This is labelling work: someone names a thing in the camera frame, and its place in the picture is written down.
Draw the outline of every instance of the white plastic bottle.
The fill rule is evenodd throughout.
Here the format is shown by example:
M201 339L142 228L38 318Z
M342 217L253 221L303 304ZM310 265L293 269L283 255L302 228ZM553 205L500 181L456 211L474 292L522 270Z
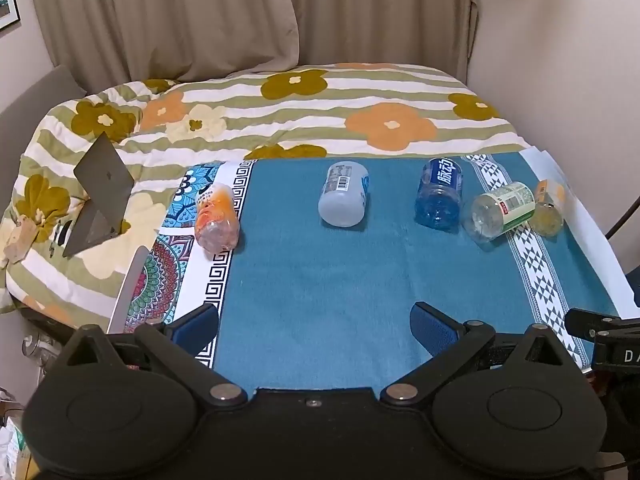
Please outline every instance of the white plastic bottle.
M364 217L369 172L357 162L336 162L329 168L318 201L318 212L336 227L352 227Z

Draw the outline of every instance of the blue gripper pad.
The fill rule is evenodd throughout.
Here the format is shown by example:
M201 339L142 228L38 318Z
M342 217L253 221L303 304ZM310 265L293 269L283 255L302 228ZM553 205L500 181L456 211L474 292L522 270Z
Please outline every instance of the blue gripper pad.
M425 303L416 303L409 314L411 333L435 357L456 343L464 333L457 321Z
M204 303L168 325L168 337L190 355L196 356L216 337L219 322L216 306Z

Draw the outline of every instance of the plastic bottle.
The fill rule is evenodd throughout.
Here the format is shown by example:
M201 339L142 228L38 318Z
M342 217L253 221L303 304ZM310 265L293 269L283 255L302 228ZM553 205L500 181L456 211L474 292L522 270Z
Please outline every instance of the plastic bottle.
M462 169L450 158L432 158L422 169L415 221L431 229L450 230L460 222Z
M195 238L210 254L235 249L240 223L234 211L233 191L225 184L210 184L196 197Z
M336 162L329 168L318 201L318 213L336 227L352 227L364 217L369 172L357 162Z
M478 195L465 205L462 225L473 240L482 244L526 222L534 209L531 190L513 182Z
M542 180L536 188L536 208L529 225L540 236L556 236L564 223L564 187Z

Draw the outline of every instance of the beige curtain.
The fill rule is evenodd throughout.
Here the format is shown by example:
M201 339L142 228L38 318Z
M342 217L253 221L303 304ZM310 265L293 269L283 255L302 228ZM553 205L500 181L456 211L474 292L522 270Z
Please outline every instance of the beige curtain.
M33 0L54 64L89 92L298 63L291 0Z
M398 62L466 81L476 29L472 0L292 0L300 64Z

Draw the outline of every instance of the gray tablet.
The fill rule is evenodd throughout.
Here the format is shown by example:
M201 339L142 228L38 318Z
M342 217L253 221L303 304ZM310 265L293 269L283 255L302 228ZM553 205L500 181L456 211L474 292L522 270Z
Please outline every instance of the gray tablet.
M89 200L84 203L62 255L73 256L120 234L133 177L109 137L98 137L74 168Z

